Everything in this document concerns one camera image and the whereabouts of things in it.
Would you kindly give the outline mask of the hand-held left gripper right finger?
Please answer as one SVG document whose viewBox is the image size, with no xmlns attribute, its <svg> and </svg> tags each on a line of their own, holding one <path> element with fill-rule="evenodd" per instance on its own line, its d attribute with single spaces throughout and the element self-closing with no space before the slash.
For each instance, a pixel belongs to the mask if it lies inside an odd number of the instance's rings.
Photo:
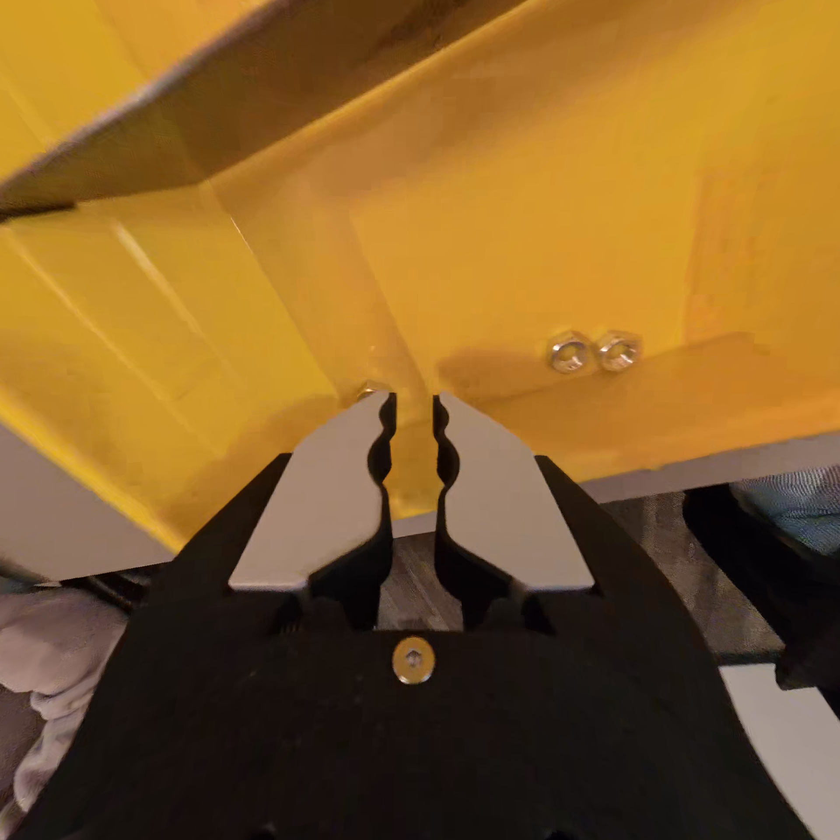
<svg viewBox="0 0 840 840">
<path fill-rule="evenodd" d="M 450 392 L 434 399 L 440 533 L 526 592 L 590 590 L 594 578 L 535 454 Z"/>
</svg>

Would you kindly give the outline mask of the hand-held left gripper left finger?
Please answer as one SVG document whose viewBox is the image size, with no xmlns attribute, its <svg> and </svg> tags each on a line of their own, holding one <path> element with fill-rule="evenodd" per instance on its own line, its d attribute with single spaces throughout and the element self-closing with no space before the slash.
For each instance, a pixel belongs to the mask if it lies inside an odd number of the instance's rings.
<svg viewBox="0 0 840 840">
<path fill-rule="evenodd" d="M 391 523 L 396 394 L 373 392 L 295 447 L 247 540 L 228 586 L 235 592 L 302 592 L 320 573 Z"/>
</svg>

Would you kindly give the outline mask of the yellow plastic bin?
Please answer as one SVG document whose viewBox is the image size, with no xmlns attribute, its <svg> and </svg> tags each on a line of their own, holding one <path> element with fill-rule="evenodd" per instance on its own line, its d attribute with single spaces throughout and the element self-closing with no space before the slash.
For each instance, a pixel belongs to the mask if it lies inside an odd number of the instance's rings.
<svg viewBox="0 0 840 840">
<path fill-rule="evenodd" d="M 402 517 L 442 391 L 578 480 L 838 431 L 838 2 L 2 2 L 2 425 L 175 548 L 368 380 Z"/>
</svg>

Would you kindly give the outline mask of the grey desk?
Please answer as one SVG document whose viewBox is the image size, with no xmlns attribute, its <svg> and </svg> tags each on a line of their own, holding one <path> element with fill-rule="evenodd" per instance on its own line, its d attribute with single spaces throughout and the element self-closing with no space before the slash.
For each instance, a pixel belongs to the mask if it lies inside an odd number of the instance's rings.
<svg viewBox="0 0 840 840">
<path fill-rule="evenodd" d="M 167 548 L 12 432 L 2 428 L 2 559 L 35 577 L 77 578 L 166 563 Z M 597 502 L 653 496 L 835 466 L 839 433 L 730 450 L 586 481 Z"/>
</svg>

